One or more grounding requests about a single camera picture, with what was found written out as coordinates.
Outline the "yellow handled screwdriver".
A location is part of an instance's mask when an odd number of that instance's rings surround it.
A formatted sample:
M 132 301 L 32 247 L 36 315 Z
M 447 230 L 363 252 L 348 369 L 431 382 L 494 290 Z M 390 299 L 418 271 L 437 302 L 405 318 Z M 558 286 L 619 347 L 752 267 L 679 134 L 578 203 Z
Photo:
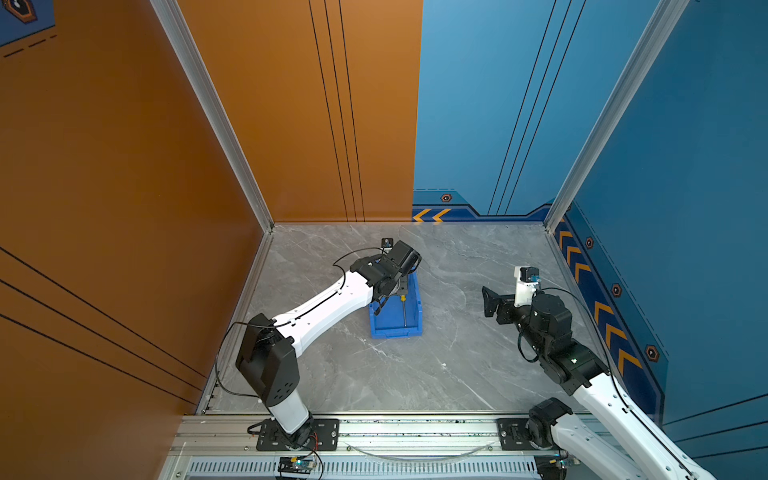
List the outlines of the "yellow handled screwdriver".
M 407 328 L 408 327 L 408 318 L 409 318 L 408 317 L 408 303 L 407 303 L 408 302 L 408 295 L 407 295 L 407 290 L 402 292 L 402 294 L 400 295 L 400 300 L 401 300 L 402 316 L 403 316 L 403 327 L 402 328 Z

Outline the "blue plastic bin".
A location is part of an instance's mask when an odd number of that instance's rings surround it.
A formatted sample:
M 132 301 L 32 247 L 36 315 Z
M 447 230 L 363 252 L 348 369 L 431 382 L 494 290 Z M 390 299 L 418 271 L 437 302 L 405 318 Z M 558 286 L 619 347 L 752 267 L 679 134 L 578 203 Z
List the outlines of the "blue plastic bin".
M 383 304 L 368 307 L 373 339 L 400 339 L 421 336 L 423 307 L 418 274 L 413 272 L 399 283 L 396 293 Z

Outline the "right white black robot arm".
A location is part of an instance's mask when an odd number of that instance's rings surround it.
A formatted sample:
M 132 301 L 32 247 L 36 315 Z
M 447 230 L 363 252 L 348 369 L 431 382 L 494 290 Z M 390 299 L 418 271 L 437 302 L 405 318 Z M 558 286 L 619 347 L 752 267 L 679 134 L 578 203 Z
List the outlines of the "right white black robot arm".
M 577 341 L 572 314 L 537 283 L 521 282 L 513 294 L 482 290 L 484 314 L 518 330 L 531 362 L 586 408 L 612 435 L 607 442 L 564 402 L 547 399 L 529 411 L 530 441 L 556 447 L 602 479 L 710 479 L 712 473 L 679 448 L 630 398 L 602 356 Z

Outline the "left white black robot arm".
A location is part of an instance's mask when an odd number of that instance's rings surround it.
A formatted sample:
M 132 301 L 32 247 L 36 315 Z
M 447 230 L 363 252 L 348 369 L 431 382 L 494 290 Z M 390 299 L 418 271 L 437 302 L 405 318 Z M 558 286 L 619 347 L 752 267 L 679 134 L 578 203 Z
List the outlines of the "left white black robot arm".
M 288 445 L 303 447 L 313 434 L 312 414 L 298 392 L 301 355 L 349 315 L 373 303 L 385 306 L 421 260 L 404 241 L 385 238 L 375 254 L 343 267 L 338 280 L 303 304 L 274 318 L 258 314 L 245 324 L 235 366 Z

